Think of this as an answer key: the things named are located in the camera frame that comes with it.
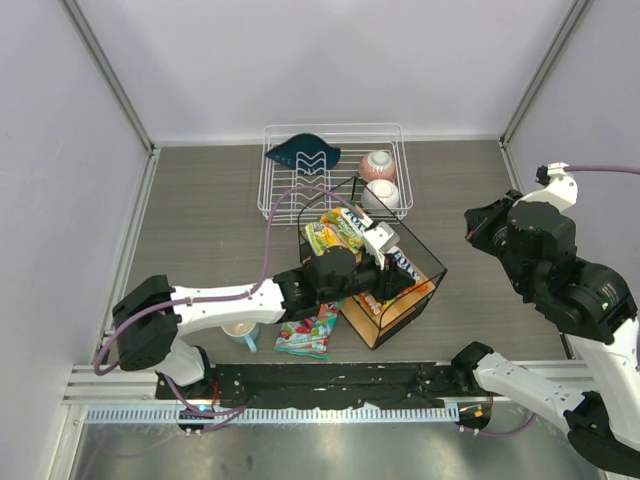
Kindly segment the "orange fruits candy bag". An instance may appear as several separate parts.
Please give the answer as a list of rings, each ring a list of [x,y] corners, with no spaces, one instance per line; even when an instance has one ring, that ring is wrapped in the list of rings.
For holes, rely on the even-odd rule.
[[[425,293],[428,280],[398,246],[391,247],[385,254],[387,260],[387,282],[379,289],[386,299],[381,301],[371,291],[358,294],[354,299],[374,318],[391,306],[396,300],[413,293]]]

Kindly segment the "green candy bag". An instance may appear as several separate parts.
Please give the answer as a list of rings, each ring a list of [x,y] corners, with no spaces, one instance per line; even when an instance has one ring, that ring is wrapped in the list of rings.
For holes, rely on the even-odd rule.
[[[318,221],[306,224],[302,234],[316,256],[323,255],[332,247],[342,247],[358,257],[364,247],[364,232],[372,223],[360,208],[352,211],[346,207],[336,207],[323,214]]]

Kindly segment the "wooden two-tier wire shelf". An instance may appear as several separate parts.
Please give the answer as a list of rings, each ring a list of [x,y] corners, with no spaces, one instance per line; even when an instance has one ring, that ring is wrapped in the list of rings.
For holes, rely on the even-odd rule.
[[[447,269],[401,219],[396,217],[392,209],[386,207],[382,207],[381,209],[365,209],[361,204],[361,200],[359,202],[348,201],[348,205],[337,201],[338,205],[336,207],[346,207],[352,211],[360,208],[373,223],[380,221],[387,222],[400,237],[395,246],[400,247],[405,252],[411,262],[428,280],[428,290],[425,293],[410,293],[396,300],[391,306],[386,308],[381,315],[374,318],[371,318],[364,308],[354,299],[356,295],[341,299],[344,300],[344,304],[341,307],[342,315],[367,347],[374,350],[415,320],[424,311],[446,275]],[[304,239],[302,229],[306,224],[318,221],[327,211],[312,221],[301,222],[301,224],[297,225],[300,240],[300,260],[303,265],[303,271],[304,264],[316,255],[313,254],[309,243]],[[365,253],[365,247],[363,247],[360,255],[356,257],[356,259],[358,261],[363,260]]]

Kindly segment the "purple berries candy bag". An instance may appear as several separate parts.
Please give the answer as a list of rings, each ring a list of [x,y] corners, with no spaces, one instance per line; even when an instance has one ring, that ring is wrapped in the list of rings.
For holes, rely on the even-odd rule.
[[[341,307],[344,304],[344,300],[338,300],[334,302],[329,302],[327,304],[322,304],[320,309],[316,315],[318,320],[329,320],[335,319],[340,312]]]

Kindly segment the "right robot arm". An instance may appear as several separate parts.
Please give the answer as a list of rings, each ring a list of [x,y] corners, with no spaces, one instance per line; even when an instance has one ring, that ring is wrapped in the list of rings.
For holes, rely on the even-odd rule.
[[[595,467],[639,475],[639,319],[624,278],[580,258],[558,201],[511,190],[464,214],[466,241],[501,264],[513,290],[566,338],[590,372],[580,390],[521,367],[480,342],[452,360],[461,384],[505,396],[564,433]]]

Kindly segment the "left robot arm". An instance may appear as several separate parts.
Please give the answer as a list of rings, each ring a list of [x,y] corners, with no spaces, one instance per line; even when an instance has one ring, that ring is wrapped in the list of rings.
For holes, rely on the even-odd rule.
[[[396,298],[422,280],[398,248],[376,259],[365,251],[331,247],[296,269],[242,285],[195,289],[154,275],[112,310],[117,365],[123,371],[153,369],[179,386],[203,381],[209,362],[184,336],[243,322],[277,324],[315,316],[321,306],[362,293],[379,302]]]

